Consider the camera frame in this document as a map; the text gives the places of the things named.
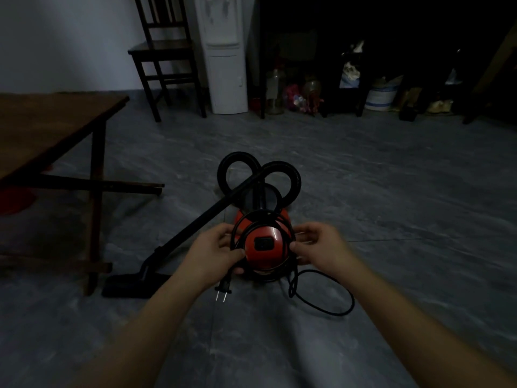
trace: white water dispenser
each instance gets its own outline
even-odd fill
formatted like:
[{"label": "white water dispenser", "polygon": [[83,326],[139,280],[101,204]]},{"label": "white water dispenser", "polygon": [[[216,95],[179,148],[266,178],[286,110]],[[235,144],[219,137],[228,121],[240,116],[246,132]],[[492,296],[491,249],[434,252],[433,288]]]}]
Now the white water dispenser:
[{"label": "white water dispenser", "polygon": [[242,0],[194,0],[212,111],[248,111]]}]

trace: person's left hand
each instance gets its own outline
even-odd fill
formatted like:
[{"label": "person's left hand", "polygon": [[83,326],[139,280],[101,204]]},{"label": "person's left hand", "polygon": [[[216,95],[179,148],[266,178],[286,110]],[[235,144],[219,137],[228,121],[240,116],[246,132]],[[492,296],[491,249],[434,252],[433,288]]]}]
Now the person's left hand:
[{"label": "person's left hand", "polygon": [[[221,223],[198,235],[178,271],[196,281],[202,290],[223,279],[232,265],[244,257],[243,249],[229,249],[232,230],[233,225]],[[242,268],[236,268],[235,273],[242,274],[239,270]]]}]

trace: vacuum cleaner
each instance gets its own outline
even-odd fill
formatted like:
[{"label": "vacuum cleaner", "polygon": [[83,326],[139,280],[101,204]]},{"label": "vacuum cleaner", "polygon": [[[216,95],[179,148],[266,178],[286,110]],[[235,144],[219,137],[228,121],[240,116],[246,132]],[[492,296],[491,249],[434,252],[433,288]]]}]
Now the vacuum cleaner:
[{"label": "vacuum cleaner", "polygon": [[[236,162],[245,163],[251,169],[252,174],[232,189],[226,181],[226,174],[229,167]],[[282,196],[273,185],[265,182],[265,178],[275,172],[284,173],[291,180],[291,188],[285,196]],[[227,155],[221,161],[217,170],[217,182],[224,194],[221,200],[167,243],[155,249],[142,263],[139,272],[108,277],[102,290],[102,296],[107,298],[150,298],[170,278],[170,275],[156,272],[169,254],[216,215],[233,204],[238,208],[238,212],[230,236],[230,249],[244,249],[244,258],[234,267],[243,268],[245,278],[256,282],[272,282],[285,277],[289,283],[289,297],[296,296],[305,304],[333,316],[344,316],[353,310],[355,300],[348,290],[351,305],[346,311],[340,313],[327,311],[313,305],[296,292],[298,277],[304,273],[317,273],[333,281],[336,280],[314,269],[298,272],[297,256],[289,249],[289,244],[295,240],[295,234],[286,208],[294,202],[301,190],[301,177],[294,166],[282,161],[269,162],[261,166],[251,154],[238,151]],[[225,301],[226,296],[231,293],[229,285],[234,267],[215,287],[216,300],[220,293],[224,293],[223,301]]]}]

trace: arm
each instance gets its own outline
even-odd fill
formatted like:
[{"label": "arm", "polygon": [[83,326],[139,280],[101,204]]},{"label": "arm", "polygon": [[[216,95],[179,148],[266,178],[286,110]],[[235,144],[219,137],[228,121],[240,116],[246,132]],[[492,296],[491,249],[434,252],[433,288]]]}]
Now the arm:
[{"label": "arm", "polygon": [[359,301],[418,385],[517,387],[516,377],[426,315],[354,255],[323,223],[294,227],[301,263],[335,277]]},{"label": "arm", "polygon": [[223,278],[242,249],[229,251],[233,226],[220,224],[199,235],[184,261],[118,338],[88,364],[76,387],[152,387],[179,325],[196,298]]}]

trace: gray tiled floor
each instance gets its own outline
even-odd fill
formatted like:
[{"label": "gray tiled floor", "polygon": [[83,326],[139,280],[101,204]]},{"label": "gray tiled floor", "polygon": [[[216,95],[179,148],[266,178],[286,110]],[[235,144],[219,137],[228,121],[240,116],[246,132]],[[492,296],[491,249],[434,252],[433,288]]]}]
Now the gray tiled floor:
[{"label": "gray tiled floor", "polygon": [[[301,173],[294,222],[337,226],[376,271],[472,344],[517,370],[517,134],[492,120],[366,112],[322,119],[287,113],[202,119],[177,99],[154,123],[140,93],[108,123],[106,176],[164,182],[163,196],[106,194],[103,253],[133,272],[217,196],[216,169],[244,150]],[[53,173],[88,174],[90,140]],[[233,173],[235,181],[245,176]],[[281,177],[273,180],[286,185]],[[2,250],[54,258],[84,249],[82,192],[39,191],[0,218]],[[220,222],[219,215],[213,223]],[[171,272],[185,248],[164,268]],[[81,296],[74,276],[3,272],[0,385],[64,385],[141,300]],[[233,282],[226,303],[207,291],[186,318],[158,386],[414,386],[360,306],[328,318],[286,296],[285,283]],[[301,293],[335,308],[347,294],[319,278]]]}]

